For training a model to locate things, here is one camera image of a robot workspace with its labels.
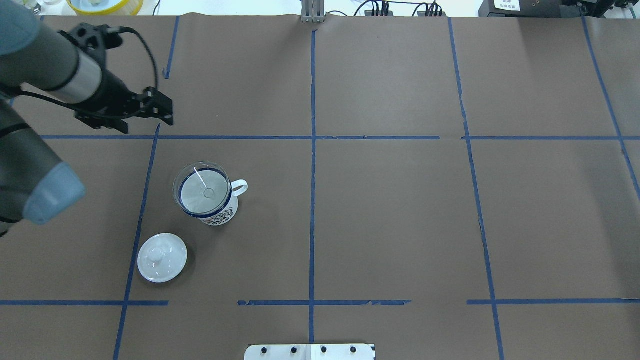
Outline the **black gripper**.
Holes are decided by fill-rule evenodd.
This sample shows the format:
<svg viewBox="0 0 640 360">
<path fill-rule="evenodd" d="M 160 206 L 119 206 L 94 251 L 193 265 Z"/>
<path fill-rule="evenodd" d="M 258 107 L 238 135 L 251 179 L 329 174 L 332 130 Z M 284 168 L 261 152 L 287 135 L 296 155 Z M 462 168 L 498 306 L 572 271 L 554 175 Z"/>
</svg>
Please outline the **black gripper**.
<svg viewBox="0 0 640 360">
<path fill-rule="evenodd" d="M 88 100 L 76 104 L 75 118 L 93 129 L 115 129 L 130 132 L 126 119 L 140 114 L 143 119 L 156 119 L 174 125 L 173 100 L 157 88 L 144 89 L 144 101 L 116 75 L 103 75 L 100 85 Z"/>
</svg>

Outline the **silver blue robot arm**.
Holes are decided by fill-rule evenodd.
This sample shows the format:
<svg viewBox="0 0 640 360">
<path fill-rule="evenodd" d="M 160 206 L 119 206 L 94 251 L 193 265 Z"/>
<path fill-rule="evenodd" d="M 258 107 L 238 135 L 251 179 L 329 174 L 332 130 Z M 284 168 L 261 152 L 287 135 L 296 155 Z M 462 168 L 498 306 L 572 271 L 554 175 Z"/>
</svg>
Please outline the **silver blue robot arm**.
<svg viewBox="0 0 640 360">
<path fill-rule="evenodd" d="M 107 52 L 137 37 L 150 58 L 153 85 L 131 91 L 107 67 Z M 126 26 L 80 23 L 55 30 L 32 10 L 1 2 L 0 216 L 2 236 L 14 225 L 49 223 L 86 195 L 73 168 L 14 109 L 32 98 L 73 112 L 92 129 L 127 135 L 128 120 L 157 119 L 174 125 L 174 105 L 160 91 L 157 61 L 144 37 Z"/>
</svg>

